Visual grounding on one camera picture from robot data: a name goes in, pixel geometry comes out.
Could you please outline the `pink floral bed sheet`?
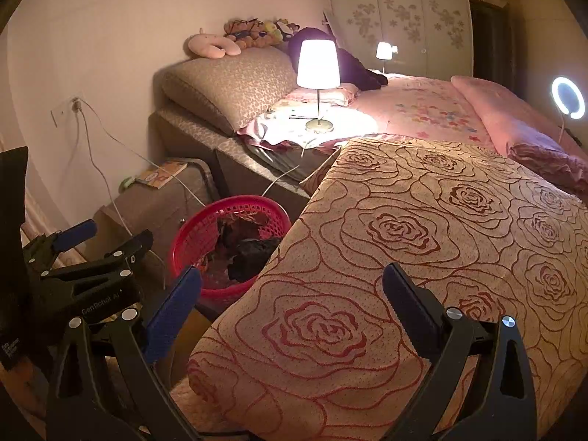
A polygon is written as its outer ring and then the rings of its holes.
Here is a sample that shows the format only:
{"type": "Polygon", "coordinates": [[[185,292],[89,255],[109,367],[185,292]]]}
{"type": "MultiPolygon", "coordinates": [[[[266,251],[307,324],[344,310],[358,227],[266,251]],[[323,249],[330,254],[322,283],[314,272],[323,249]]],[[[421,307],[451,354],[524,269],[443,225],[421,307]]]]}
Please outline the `pink floral bed sheet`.
{"type": "Polygon", "coordinates": [[[326,150],[354,137],[406,136],[494,149],[472,105],[449,81],[390,74],[379,90],[352,84],[316,93],[298,88],[238,134],[254,146],[326,150]]]}

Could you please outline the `brown bed frame base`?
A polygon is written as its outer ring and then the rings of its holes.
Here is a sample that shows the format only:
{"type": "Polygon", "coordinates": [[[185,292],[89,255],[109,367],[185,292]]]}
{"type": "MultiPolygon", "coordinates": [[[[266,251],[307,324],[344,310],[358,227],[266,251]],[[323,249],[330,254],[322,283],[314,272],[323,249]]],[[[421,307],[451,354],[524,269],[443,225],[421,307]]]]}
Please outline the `brown bed frame base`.
{"type": "Polygon", "coordinates": [[[265,195],[297,218],[309,201],[299,182],[329,156],[316,148],[272,151],[227,136],[191,112],[169,103],[150,116],[165,154],[203,160],[220,195],[265,195]]]}

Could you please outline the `white wall socket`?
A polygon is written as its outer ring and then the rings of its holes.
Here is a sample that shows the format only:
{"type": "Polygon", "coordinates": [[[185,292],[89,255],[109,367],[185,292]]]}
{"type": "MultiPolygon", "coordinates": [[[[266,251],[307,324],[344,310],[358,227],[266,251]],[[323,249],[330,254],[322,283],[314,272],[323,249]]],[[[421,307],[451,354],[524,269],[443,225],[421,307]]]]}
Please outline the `white wall socket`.
{"type": "Polygon", "coordinates": [[[75,121],[83,98],[82,94],[74,94],[50,109],[50,117],[56,129],[64,128],[75,121]]]}

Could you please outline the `folded pink duvet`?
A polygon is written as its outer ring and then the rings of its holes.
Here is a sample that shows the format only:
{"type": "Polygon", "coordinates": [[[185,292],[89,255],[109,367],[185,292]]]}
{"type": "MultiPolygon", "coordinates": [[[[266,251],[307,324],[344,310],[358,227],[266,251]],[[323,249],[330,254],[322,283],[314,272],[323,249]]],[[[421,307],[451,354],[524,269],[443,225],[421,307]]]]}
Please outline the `folded pink duvet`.
{"type": "Polygon", "coordinates": [[[587,153],[554,122],[492,81],[453,76],[451,84],[483,122],[496,151],[558,188],[587,196],[587,153]]]}

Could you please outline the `pink plush neck pillow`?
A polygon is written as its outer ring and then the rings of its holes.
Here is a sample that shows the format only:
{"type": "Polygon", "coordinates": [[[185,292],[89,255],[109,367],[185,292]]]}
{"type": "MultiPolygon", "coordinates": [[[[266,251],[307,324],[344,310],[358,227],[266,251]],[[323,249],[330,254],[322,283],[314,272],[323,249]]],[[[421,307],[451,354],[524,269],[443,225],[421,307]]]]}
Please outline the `pink plush neck pillow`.
{"type": "Polygon", "coordinates": [[[231,39],[208,34],[199,29],[199,32],[189,38],[187,47],[192,54],[206,59],[221,59],[225,56],[235,57],[241,54],[241,48],[231,39]]]}

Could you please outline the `colourful children's book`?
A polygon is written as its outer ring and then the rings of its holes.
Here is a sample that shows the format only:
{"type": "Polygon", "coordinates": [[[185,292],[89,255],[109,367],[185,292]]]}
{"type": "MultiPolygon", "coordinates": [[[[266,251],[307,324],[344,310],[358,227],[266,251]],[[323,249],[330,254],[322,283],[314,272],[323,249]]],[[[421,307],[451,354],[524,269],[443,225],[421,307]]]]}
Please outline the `colourful children's book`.
{"type": "Polygon", "coordinates": [[[182,173],[186,167],[186,162],[167,161],[161,166],[144,171],[135,179],[135,182],[160,190],[164,185],[167,185],[177,177],[179,173],[182,173]]]}

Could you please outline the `dark purple clothing heap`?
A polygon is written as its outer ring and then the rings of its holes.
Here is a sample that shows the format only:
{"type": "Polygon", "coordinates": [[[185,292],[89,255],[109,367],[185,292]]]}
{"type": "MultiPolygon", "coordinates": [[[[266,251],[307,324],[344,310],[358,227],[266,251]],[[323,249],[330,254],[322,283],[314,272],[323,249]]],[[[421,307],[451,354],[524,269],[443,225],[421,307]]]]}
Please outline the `dark purple clothing heap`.
{"type": "MultiPolygon", "coordinates": [[[[304,28],[298,31],[288,43],[288,54],[295,72],[298,72],[301,47],[306,40],[327,40],[336,43],[333,36],[317,28],[304,28]]],[[[389,84],[386,76],[375,73],[345,49],[335,46],[338,55],[339,72],[342,83],[355,85],[360,91],[379,90],[389,84]]]]}

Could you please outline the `brown plush toy pile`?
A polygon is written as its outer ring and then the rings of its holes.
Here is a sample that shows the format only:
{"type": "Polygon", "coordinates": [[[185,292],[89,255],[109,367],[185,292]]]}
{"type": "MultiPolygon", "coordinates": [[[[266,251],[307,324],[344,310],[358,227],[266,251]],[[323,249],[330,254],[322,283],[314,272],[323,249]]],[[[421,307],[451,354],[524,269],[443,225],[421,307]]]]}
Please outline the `brown plush toy pile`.
{"type": "Polygon", "coordinates": [[[232,40],[241,50],[265,48],[287,43],[299,32],[300,26],[287,19],[243,20],[232,19],[223,26],[224,36],[232,40]]]}

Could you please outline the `red plastic laundry basket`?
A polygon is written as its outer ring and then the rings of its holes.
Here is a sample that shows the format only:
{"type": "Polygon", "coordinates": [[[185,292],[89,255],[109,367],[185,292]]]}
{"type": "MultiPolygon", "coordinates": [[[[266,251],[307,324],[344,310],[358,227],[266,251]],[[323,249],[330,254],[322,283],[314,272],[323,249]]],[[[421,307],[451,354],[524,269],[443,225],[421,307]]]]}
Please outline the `red plastic laundry basket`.
{"type": "Polygon", "coordinates": [[[178,230],[169,249],[169,268],[199,270],[199,303],[223,311],[252,287],[291,227],[277,202],[238,195],[207,205],[178,230]]]}

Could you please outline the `brown bedside cabinet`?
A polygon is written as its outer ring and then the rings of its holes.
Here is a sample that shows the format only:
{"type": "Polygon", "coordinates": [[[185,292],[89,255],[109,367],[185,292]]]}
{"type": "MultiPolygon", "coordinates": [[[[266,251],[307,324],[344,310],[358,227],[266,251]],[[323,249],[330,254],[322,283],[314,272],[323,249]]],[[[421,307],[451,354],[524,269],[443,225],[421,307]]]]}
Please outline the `brown bedside cabinet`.
{"type": "Polygon", "coordinates": [[[98,233],[83,245],[82,254],[98,258],[123,244],[130,235],[148,230],[153,233],[154,244],[144,261],[147,267],[161,270],[183,223],[219,199],[208,165],[194,158],[185,160],[185,164],[178,177],[161,189],[134,183],[114,203],[100,207],[93,216],[98,233]]]}

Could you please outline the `brown padded headboard cushion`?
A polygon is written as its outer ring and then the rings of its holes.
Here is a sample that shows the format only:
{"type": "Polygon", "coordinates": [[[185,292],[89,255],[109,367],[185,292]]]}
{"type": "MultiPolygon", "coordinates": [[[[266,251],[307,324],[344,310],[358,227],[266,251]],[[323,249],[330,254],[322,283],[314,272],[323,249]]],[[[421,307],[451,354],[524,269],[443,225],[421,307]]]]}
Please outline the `brown padded headboard cushion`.
{"type": "Polygon", "coordinates": [[[296,73],[283,51],[252,48],[175,65],[165,71],[161,88],[192,115],[234,136],[296,88],[296,73]]]}

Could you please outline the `brown crumpled paper bag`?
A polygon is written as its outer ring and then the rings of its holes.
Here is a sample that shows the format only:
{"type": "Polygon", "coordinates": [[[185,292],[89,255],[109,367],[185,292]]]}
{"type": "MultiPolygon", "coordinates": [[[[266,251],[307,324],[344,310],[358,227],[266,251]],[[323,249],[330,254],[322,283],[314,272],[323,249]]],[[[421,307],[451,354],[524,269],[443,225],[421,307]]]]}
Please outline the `brown crumpled paper bag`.
{"type": "Polygon", "coordinates": [[[197,267],[204,271],[214,265],[229,264],[237,245],[244,239],[262,239],[261,230],[269,223],[269,217],[261,212],[230,213],[220,216],[216,221],[218,237],[211,251],[197,262],[197,267]]]}

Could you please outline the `small far bedside lamp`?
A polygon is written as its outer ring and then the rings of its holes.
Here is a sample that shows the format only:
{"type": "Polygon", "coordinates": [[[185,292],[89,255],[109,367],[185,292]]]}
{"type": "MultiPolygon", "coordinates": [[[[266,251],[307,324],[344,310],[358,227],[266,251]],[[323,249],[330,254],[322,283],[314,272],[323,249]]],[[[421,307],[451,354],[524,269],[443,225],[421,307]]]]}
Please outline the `small far bedside lamp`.
{"type": "Polygon", "coordinates": [[[399,52],[396,45],[389,42],[381,41],[378,43],[376,48],[376,58],[382,63],[382,74],[387,72],[387,64],[390,64],[394,57],[399,52]]]}

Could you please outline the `floral sliding wardrobe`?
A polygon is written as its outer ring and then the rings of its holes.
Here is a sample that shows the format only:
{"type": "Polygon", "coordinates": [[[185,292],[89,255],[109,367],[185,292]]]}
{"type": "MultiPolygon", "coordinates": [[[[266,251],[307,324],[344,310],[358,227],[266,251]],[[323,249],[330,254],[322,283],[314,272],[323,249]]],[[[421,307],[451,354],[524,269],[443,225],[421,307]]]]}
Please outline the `floral sliding wardrobe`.
{"type": "Polygon", "coordinates": [[[338,44],[367,68],[382,70],[379,42],[399,52],[387,73],[448,81],[473,74],[469,0],[330,0],[327,20],[338,44]]]}

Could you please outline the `lit white table lamp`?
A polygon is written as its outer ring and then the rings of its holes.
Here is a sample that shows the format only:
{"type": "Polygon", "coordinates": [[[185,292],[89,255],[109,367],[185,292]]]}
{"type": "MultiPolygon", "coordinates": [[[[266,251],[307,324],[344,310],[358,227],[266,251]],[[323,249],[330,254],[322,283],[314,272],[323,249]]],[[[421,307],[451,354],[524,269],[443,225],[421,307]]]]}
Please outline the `lit white table lamp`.
{"type": "Polygon", "coordinates": [[[341,84],[336,44],[330,40],[305,40],[301,44],[297,85],[316,93],[317,115],[306,122],[306,129],[317,135],[331,132],[332,122],[321,115],[321,91],[333,90],[341,84]]]}

